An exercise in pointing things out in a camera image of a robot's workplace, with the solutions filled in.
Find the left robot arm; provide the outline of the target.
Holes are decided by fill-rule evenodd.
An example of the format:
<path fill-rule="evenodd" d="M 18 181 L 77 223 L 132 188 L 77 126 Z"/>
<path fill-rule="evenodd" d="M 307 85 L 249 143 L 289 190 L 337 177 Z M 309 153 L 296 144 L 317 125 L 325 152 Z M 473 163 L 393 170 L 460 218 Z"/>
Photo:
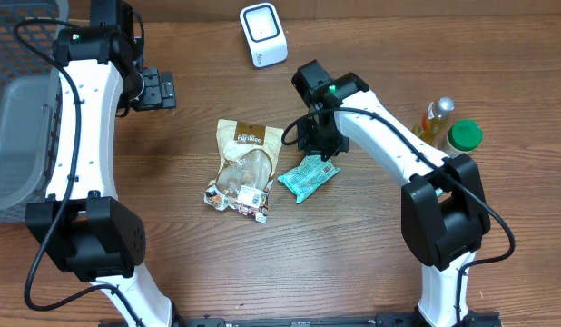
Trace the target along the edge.
<path fill-rule="evenodd" d="M 142 219 L 121 204 L 113 174 L 115 121 L 173 109 L 172 76 L 143 64 L 141 16 L 124 1 L 94 1 L 86 26 L 60 24 L 46 61 L 57 71 L 61 125 L 54 169 L 25 224 L 64 273 L 103 292 L 125 326 L 175 326 L 178 313 L 144 256 Z"/>

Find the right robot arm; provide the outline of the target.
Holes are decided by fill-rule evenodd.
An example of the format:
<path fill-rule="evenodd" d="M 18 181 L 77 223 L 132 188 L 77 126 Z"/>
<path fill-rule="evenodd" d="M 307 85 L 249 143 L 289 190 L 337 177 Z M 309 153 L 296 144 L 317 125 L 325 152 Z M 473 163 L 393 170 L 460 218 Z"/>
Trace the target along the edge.
<path fill-rule="evenodd" d="M 498 325 L 495 315 L 473 312 L 466 303 L 468 273 L 490 230 L 477 164 L 419 140 L 356 74 L 333 78 L 313 60 L 291 83 L 309 109 L 291 123 L 300 151 L 328 161 L 356 143 L 400 189 L 402 236 L 422 265 L 421 296 L 410 323 Z"/>

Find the teal white snack packet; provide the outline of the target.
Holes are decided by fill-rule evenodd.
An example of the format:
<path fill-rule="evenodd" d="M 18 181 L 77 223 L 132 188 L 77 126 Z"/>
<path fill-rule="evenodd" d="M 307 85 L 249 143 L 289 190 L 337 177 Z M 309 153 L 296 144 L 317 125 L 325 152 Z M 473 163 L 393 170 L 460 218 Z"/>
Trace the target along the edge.
<path fill-rule="evenodd" d="M 331 159 L 323 161 L 320 155 L 307 155 L 299 166 L 279 176 L 278 181 L 296 196 L 296 204 L 301 204 L 339 172 Z"/>

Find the brown white snack wrapper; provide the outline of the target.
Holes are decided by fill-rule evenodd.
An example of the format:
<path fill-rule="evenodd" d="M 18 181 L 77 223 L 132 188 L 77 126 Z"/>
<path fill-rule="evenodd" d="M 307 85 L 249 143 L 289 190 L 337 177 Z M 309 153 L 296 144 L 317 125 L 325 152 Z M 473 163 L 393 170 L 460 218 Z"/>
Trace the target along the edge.
<path fill-rule="evenodd" d="M 243 185 L 233 196 L 220 192 L 215 182 L 209 184 L 204 192 L 204 202 L 218 211 L 232 209 L 258 223 L 267 221 L 269 211 L 269 192 L 273 185 L 270 180 L 263 190 Z"/>

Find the green lid spice jar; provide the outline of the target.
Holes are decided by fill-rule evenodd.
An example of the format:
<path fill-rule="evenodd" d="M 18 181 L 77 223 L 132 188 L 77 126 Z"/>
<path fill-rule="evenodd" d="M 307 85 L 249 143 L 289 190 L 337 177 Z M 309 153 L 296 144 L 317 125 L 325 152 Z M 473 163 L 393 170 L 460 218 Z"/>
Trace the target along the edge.
<path fill-rule="evenodd" d="M 469 154 L 484 138 L 481 127 L 471 120 L 460 120 L 453 124 L 438 143 L 438 149 L 449 157 Z"/>

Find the clear plastic container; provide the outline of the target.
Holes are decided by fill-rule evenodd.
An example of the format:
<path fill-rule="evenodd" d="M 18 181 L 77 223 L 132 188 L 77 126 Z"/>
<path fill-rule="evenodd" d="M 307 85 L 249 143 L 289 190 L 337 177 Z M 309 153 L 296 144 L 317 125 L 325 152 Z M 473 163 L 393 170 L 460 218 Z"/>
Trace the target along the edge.
<path fill-rule="evenodd" d="M 441 97 L 429 104 L 427 111 L 413 126 L 412 133 L 422 141 L 433 144 L 435 137 L 448 123 L 455 107 L 450 97 Z"/>

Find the brown Pantree snack packet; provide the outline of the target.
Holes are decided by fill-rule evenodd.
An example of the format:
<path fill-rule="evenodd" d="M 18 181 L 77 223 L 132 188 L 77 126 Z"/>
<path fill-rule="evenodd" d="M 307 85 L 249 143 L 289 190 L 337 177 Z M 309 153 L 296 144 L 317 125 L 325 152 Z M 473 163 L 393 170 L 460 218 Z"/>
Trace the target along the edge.
<path fill-rule="evenodd" d="M 263 191 L 275 174 L 282 134 L 280 128 L 220 119 L 216 131 L 221 158 L 217 189 L 234 197 L 243 186 Z"/>

